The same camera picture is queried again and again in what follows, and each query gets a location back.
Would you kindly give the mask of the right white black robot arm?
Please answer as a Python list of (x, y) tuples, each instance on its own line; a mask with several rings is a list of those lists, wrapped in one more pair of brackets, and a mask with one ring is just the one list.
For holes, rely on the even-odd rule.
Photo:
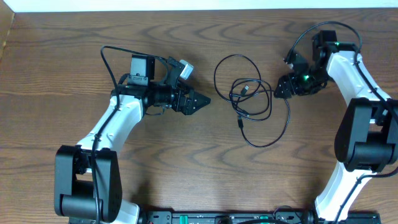
[(339, 42), (333, 30), (321, 30), (312, 38), (313, 61), (292, 52), (285, 62), (292, 72), (279, 78), (274, 96), (314, 95), (335, 82), (347, 109), (335, 136), (337, 163), (315, 209), (303, 223), (339, 223), (372, 178), (381, 177), (387, 165), (397, 161), (397, 101), (377, 86), (363, 65), (354, 43)]

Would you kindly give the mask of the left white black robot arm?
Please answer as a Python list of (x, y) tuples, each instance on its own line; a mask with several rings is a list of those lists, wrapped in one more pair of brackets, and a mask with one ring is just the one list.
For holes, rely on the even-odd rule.
[(72, 223), (141, 223), (140, 206), (123, 200), (118, 154), (151, 106), (192, 115), (209, 97), (184, 81), (193, 66), (184, 60), (134, 54), (131, 70), (111, 92), (95, 127), (55, 156), (54, 210)]

